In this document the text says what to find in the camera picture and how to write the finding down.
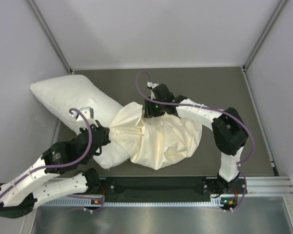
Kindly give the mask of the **white pillow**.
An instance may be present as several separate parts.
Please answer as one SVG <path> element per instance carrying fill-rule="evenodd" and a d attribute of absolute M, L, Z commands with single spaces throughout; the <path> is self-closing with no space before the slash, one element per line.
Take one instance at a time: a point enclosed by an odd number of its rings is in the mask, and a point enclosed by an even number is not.
<path fill-rule="evenodd" d="M 80 128 L 86 127 L 84 120 L 77 121 L 71 108 L 80 109 L 91 107 L 94 119 L 88 120 L 94 124 L 98 120 L 102 126 L 109 128 L 117 113 L 124 107 L 108 95 L 99 90 L 87 77 L 83 75 L 67 75 L 58 78 L 38 81 L 30 85 L 33 95 L 70 130 L 76 134 Z M 124 163 L 128 155 L 116 143 L 103 147 L 100 156 L 94 160 L 104 169 L 109 169 Z"/>

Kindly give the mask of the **cream pillowcase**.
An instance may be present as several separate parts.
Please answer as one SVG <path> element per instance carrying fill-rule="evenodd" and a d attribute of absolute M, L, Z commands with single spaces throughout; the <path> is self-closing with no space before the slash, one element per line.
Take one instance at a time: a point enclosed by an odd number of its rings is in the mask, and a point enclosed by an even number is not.
<path fill-rule="evenodd" d="M 109 125 L 109 138 L 131 162 L 159 170 L 191 157 L 202 137 L 202 125 L 164 114 L 146 118 L 142 105 L 123 107 Z"/>

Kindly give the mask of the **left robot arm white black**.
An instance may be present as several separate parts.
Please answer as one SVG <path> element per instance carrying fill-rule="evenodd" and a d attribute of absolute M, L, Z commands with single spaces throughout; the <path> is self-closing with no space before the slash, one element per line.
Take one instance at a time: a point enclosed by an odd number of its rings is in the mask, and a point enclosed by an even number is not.
<path fill-rule="evenodd" d="M 93 168 L 58 182 L 51 180 L 99 156 L 102 147 L 111 142 L 109 132 L 110 129 L 98 121 L 89 129 L 80 128 L 75 138 L 53 144 L 20 176 L 0 183 L 0 217 L 19 218 L 60 197 L 98 192 L 101 180 Z"/>

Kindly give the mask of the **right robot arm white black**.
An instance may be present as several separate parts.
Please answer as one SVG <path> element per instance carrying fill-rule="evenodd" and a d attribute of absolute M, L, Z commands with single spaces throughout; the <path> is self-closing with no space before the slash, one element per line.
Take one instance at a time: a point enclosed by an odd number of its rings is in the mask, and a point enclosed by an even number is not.
<path fill-rule="evenodd" d="M 145 117 L 174 115 L 199 123 L 213 132 L 215 144 L 221 152 L 221 166 L 217 180 L 205 185 L 205 191 L 216 197 L 231 192 L 239 177 L 237 162 L 248 138 L 238 112 L 230 107 L 223 114 L 185 96 L 174 96 L 165 84 L 148 82 L 147 88 L 151 96 L 145 99 Z"/>

